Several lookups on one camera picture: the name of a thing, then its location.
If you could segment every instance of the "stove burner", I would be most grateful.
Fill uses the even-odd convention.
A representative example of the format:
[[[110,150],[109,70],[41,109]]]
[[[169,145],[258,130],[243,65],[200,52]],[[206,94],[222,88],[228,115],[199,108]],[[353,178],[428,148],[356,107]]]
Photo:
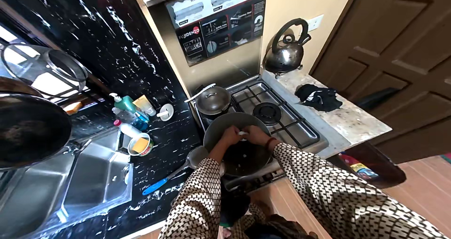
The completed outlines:
[[[268,102],[257,104],[252,114],[261,120],[265,125],[276,124],[282,118],[282,112],[279,106]]]

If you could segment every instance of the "countertop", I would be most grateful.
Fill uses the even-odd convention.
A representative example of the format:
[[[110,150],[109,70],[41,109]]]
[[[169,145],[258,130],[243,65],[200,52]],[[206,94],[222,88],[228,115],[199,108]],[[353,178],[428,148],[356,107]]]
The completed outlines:
[[[193,170],[185,169],[153,194],[143,196],[142,192],[182,166],[189,151],[201,145],[189,104],[179,101],[173,106],[175,112],[172,119],[163,122],[153,117],[155,120],[146,130],[155,143],[151,152],[143,157],[131,158],[134,166],[132,201],[41,238],[119,239],[164,221],[171,209],[171,201]]]
[[[285,88],[286,96],[288,96],[288,98],[285,97],[285,99],[289,99],[296,105],[300,104],[299,98],[297,98],[294,93],[300,86],[305,84],[313,84],[319,87],[326,87],[309,75],[308,71],[302,69],[286,73],[280,76],[279,79],[275,79],[275,75],[273,73],[270,73],[263,68],[261,69],[261,74],[265,81],[271,82],[270,85],[272,87],[274,87],[275,82],[278,82],[283,88]],[[388,125],[376,119],[366,111],[360,109],[358,106],[343,98],[341,95],[337,94],[336,97],[338,100],[343,102],[343,105],[341,105],[339,109],[335,109],[331,112],[317,111],[312,107],[301,106],[304,112],[305,110],[308,110],[317,115],[349,142],[343,150],[392,130],[392,128]]]
[[[327,113],[299,104],[299,99],[294,95],[299,86],[324,86],[305,71],[292,71],[279,80],[263,69],[261,74],[267,84],[329,141],[329,147],[318,153],[322,158],[391,130],[340,95],[337,95],[337,99],[343,102],[341,108]],[[171,201],[193,171],[189,168],[184,170],[153,194],[143,196],[142,191],[181,166],[189,151],[201,144],[189,105],[179,101],[174,104],[174,110],[174,117],[170,121],[156,119],[146,131],[155,142],[154,149],[144,157],[132,157],[132,201],[46,238],[131,238],[161,227],[170,211]]]

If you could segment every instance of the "patterned sleeve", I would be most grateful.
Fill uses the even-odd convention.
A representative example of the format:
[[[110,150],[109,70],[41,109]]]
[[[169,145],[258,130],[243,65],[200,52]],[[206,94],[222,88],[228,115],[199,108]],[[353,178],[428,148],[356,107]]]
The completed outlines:
[[[332,238],[447,238],[422,216],[317,155],[285,143],[274,155]]]
[[[220,207],[219,165],[217,161],[206,158],[175,198],[158,238],[217,238]]]

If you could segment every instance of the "electrical outlet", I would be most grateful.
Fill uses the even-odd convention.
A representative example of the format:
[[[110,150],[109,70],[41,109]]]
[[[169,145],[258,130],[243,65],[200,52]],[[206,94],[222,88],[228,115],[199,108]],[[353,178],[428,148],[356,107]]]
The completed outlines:
[[[317,29],[319,25],[321,24],[321,20],[323,19],[324,15],[317,16],[315,18],[312,18],[310,20],[307,20],[308,23],[308,32]]]

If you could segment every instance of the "green soap bottle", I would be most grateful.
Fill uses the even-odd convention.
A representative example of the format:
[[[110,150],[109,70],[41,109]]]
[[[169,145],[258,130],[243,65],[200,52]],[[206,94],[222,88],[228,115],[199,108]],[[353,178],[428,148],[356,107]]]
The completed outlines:
[[[121,110],[127,110],[134,115],[137,115],[142,121],[149,123],[149,117],[143,112],[139,111],[136,105],[133,104],[133,99],[129,96],[120,97],[116,93],[111,93],[110,96],[114,98],[114,106]]]

